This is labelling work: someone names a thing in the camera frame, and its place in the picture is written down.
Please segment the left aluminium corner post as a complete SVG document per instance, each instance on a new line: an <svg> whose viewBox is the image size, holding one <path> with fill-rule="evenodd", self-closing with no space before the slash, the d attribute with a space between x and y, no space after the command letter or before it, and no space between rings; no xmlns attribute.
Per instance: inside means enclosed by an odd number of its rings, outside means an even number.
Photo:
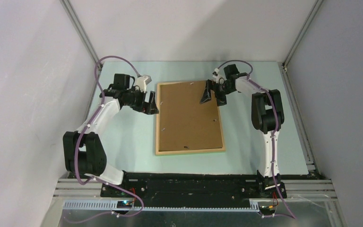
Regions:
<svg viewBox="0 0 363 227"><path fill-rule="evenodd" d="M85 31L85 29L82 25L71 1L70 0L60 0L60 3L62 4L66 14L68 15L76 33L80 37L82 44L86 48L87 53L89 54L93 63L96 64L99 60L98 55L93 47L91 40L88 37L87 32Z"/></svg>

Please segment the right aluminium corner post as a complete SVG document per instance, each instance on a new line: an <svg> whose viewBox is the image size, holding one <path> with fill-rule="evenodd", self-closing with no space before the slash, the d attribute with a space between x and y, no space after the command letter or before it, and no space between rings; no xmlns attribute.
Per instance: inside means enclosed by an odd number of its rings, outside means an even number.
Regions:
<svg viewBox="0 0 363 227"><path fill-rule="evenodd" d="M295 38L291 48L289 49L287 56L285 57L284 61L283 61L283 67L287 68L290 61L292 60L296 50L298 49L299 45L301 44L305 34L307 33L310 25L312 24L313 20L315 19L315 17L317 16L321 6L323 5L324 0L316 0L309 12L309 14L307 15L302 27L299 30L299 33L297 35L297 37Z"/></svg>

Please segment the aluminium corner post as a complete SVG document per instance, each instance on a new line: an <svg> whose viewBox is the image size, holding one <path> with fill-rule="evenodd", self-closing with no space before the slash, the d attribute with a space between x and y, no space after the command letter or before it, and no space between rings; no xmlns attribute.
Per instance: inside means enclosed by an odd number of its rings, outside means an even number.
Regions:
<svg viewBox="0 0 363 227"><path fill-rule="evenodd" d="M291 48L289 49L287 56L285 57L284 61L283 61L283 67L287 68L290 61L292 60L296 50L298 49L299 45L301 44L305 34L307 33L310 25L312 24L313 20L315 19L315 17L317 16L321 6L323 5L324 0L316 0L309 12L309 14L307 15L302 27L299 30L299 33L297 35L297 37L295 38Z"/></svg>
<svg viewBox="0 0 363 227"><path fill-rule="evenodd" d="M80 37L82 44L86 48L87 53L89 54L93 63L96 64L99 60L98 55L93 47L91 40L88 37L87 32L85 31L85 29L82 25L71 1L70 0L60 0L60 3L62 4L66 14L68 15L76 33Z"/></svg>

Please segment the aluminium front rail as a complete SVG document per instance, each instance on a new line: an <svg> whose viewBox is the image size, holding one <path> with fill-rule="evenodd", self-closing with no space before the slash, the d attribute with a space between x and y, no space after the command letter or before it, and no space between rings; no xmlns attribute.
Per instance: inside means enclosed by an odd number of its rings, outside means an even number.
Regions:
<svg viewBox="0 0 363 227"><path fill-rule="evenodd" d="M316 200L336 199L337 194L331 180L283 180L280 192L285 199ZM261 192L254 180L138 180L131 179L126 187L145 203L159 202L164 196L226 196L231 200L271 199L275 189ZM79 185L74 179L59 179L54 190L54 197L67 198L129 198L130 195L92 181Z"/></svg>

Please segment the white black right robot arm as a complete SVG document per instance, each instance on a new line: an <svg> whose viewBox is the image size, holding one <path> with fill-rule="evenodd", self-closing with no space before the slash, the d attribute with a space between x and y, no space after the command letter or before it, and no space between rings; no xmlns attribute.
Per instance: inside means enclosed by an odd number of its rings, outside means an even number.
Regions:
<svg viewBox="0 0 363 227"><path fill-rule="evenodd" d="M251 123L253 128L262 132L265 159L257 170L256 192L260 197L272 195L281 184L277 162L277 143L285 116L281 93L277 89L267 89L251 78L250 73L239 72L235 64L224 63L215 68L212 79L205 83L201 104L216 99L217 106L227 104L226 96L239 92L251 97Z"/></svg>

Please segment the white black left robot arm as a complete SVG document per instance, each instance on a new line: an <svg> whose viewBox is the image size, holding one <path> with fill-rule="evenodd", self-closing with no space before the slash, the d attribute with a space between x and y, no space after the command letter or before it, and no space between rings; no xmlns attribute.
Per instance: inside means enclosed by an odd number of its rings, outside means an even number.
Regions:
<svg viewBox="0 0 363 227"><path fill-rule="evenodd" d="M113 83L101 89L100 101L92 116L76 131L67 131L63 136L65 167L76 176L113 184L112 191L119 197L130 192L130 183L123 180L124 172L107 162L106 152L99 135L108 122L124 107L147 115L158 114L154 91L148 92L152 81L149 75L137 78L127 74L115 74Z"/></svg>

